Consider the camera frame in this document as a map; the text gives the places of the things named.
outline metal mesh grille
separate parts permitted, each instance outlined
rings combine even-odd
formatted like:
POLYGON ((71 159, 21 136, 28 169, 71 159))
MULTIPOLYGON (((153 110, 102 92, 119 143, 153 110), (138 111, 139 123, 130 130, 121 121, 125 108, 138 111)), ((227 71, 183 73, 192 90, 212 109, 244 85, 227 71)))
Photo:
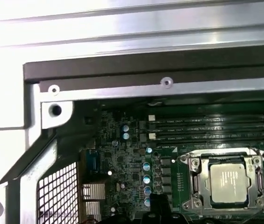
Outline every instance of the metal mesh grille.
POLYGON ((77 164, 40 180, 38 198, 38 224, 78 224, 77 164))

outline green circuit board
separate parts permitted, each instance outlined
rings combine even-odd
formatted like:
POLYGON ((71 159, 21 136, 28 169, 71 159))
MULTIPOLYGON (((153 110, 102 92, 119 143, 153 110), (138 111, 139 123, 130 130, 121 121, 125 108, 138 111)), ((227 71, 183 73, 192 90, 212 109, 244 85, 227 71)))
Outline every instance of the green circuit board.
MULTIPOLYGON (((172 211, 198 219, 182 207, 190 197, 189 168, 177 158, 197 149, 255 147, 264 151, 264 102, 103 111, 95 145, 88 150, 89 172, 112 171, 106 183, 103 217, 112 215, 114 205, 131 218, 149 211, 152 192, 167 194, 172 211)), ((264 218, 264 213, 257 218, 264 218)))

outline blue capacitor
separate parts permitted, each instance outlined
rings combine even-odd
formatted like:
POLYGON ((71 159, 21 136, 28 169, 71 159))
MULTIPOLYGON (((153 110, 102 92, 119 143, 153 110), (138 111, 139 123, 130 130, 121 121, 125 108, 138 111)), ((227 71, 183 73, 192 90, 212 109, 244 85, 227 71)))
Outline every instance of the blue capacitor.
POLYGON ((150 207, 150 197, 146 197, 146 198, 144 199, 144 205, 145 205, 146 207, 150 207))
POLYGON ((150 176, 149 175, 145 175, 143 177, 143 183, 145 183, 145 184, 149 184, 150 183, 150 176))
POLYGON ((145 162, 142 165, 142 168, 143 168, 144 171, 149 171, 150 170, 150 164, 148 162, 145 162))
POLYGON ((130 138, 130 135, 129 135, 128 133, 124 133, 124 134, 122 135, 122 138, 123 138, 124 140, 128 140, 128 139, 130 138))
POLYGON ((144 188, 144 195, 145 196, 150 196, 151 194, 151 188, 149 186, 144 188))
POLYGON ((147 153, 152 153, 152 148, 151 147, 147 147, 145 150, 147 153))
POLYGON ((124 132, 127 132, 127 131, 129 131, 129 126, 127 126, 127 125, 124 125, 123 127, 122 127, 122 130, 124 131, 124 132))

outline motherboard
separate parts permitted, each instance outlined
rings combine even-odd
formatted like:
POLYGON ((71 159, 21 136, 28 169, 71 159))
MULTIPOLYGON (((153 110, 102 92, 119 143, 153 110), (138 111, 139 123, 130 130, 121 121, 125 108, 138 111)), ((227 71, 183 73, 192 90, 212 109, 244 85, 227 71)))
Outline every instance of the motherboard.
POLYGON ((155 193, 190 219, 264 219, 264 102, 103 111, 86 158, 102 218, 135 218, 155 193))

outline cpu socket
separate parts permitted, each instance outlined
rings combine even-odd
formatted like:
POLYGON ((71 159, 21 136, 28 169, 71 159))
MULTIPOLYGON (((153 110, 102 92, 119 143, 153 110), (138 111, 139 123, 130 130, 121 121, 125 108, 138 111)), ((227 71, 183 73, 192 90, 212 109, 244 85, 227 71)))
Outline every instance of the cpu socket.
POLYGON ((179 157, 189 167, 186 211, 198 215, 253 214, 264 210, 264 151, 256 148, 194 150, 179 157))

